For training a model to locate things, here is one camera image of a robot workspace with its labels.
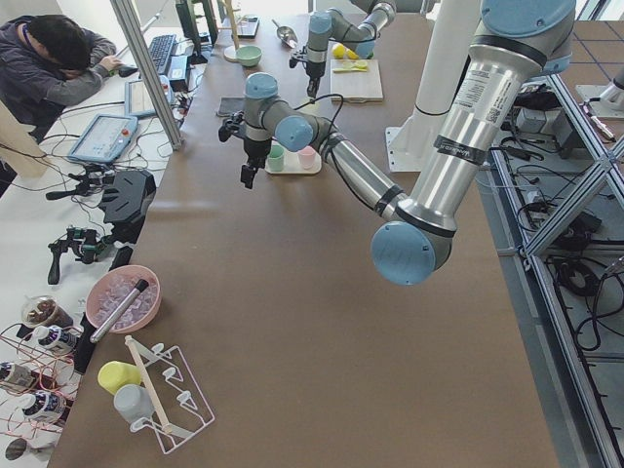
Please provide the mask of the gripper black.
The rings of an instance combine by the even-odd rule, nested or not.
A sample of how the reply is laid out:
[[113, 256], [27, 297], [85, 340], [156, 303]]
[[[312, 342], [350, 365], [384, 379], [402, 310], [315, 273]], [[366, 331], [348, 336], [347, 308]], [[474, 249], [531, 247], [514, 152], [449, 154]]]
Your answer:
[[326, 71], [326, 63], [324, 61], [307, 61], [305, 71], [309, 77], [306, 93], [310, 98], [315, 98], [318, 94], [320, 79], [324, 76]]
[[255, 140], [245, 137], [244, 151], [248, 161], [241, 167], [240, 180], [247, 189], [252, 189], [257, 169], [265, 168], [266, 159], [271, 151], [271, 138]]

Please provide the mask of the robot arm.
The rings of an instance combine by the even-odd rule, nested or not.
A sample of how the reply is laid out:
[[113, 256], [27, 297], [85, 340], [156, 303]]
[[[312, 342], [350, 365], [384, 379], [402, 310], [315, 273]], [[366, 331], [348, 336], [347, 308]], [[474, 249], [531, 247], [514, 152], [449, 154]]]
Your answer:
[[485, 1], [468, 48], [469, 65], [411, 193], [392, 182], [326, 118], [295, 110], [276, 79], [251, 74], [245, 85], [241, 180], [251, 185], [273, 142], [314, 148], [352, 193], [384, 219], [370, 251], [376, 270], [400, 286], [426, 280], [449, 258], [455, 213], [522, 84], [565, 69], [571, 1]]
[[310, 98], [317, 96], [325, 74], [330, 40], [344, 45], [360, 59], [367, 59], [373, 52], [380, 30], [397, 14], [396, 2], [392, 0], [352, 1], [352, 4], [367, 13], [358, 25], [350, 22], [337, 8], [315, 11], [310, 17], [308, 39], [302, 51], [308, 76], [306, 93]]

